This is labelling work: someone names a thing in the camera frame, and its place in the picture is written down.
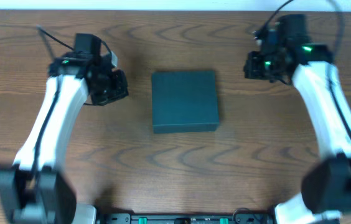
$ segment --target green led light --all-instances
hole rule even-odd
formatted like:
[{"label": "green led light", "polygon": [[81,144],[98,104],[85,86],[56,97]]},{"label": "green led light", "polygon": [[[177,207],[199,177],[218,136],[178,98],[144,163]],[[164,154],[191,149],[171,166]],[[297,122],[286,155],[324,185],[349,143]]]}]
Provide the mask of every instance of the green led light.
[{"label": "green led light", "polygon": [[311,52],[311,51],[312,51],[312,47],[303,46],[302,48],[303,48],[306,52]]}]

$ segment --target dark green box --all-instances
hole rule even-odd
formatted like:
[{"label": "dark green box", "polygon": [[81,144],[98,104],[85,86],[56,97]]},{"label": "dark green box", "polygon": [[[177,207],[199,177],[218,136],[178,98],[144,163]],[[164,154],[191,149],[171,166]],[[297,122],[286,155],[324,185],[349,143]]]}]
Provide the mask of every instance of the dark green box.
[{"label": "dark green box", "polygon": [[157,72],[152,75],[153,131],[215,131],[218,117],[215,72]]}]

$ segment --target tabletop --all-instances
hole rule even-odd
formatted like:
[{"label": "tabletop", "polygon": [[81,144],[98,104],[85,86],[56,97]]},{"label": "tabletop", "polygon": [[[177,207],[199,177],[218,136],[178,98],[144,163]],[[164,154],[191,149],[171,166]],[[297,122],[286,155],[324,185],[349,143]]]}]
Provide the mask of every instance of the tabletop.
[{"label": "tabletop", "polygon": [[[77,32],[102,38],[129,83],[129,97],[84,106],[78,115],[65,173],[79,202],[104,211],[232,213],[288,200],[319,158],[297,90],[244,79],[247,53],[258,49],[251,33],[270,14],[0,11],[0,161],[13,161],[44,98],[50,58],[35,28],[40,24],[71,45]],[[345,18],[337,66],[351,107],[351,13]],[[312,39],[331,46],[334,13],[308,12],[307,21]],[[57,55],[67,51],[51,43]],[[179,70],[215,70],[215,132],[153,134],[151,74]]]}]

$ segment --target green connector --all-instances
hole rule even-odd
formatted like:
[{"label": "green connector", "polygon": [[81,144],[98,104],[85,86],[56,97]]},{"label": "green connector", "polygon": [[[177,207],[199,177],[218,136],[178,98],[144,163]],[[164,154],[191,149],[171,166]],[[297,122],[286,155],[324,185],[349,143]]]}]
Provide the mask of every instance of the green connector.
[{"label": "green connector", "polygon": [[147,218],[138,218],[138,224],[146,224],[148,221]]},{"label": "green connector", "polygon": [[221,218],[220,219],[220,224],[228,224],[228,219],[227,218]]}]

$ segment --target white wall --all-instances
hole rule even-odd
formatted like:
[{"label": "white wall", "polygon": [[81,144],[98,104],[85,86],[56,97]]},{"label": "white wall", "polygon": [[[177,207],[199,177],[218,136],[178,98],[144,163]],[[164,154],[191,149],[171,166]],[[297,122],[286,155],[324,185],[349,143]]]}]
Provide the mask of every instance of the white wall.
[{"label": "white wall", "polygon": [[[273,11],[286,0],[0,0],[0,9]],[[351,12],[351,0],[336,0]],[[284,11],[333,11],[326,0],[295,0]]]}]

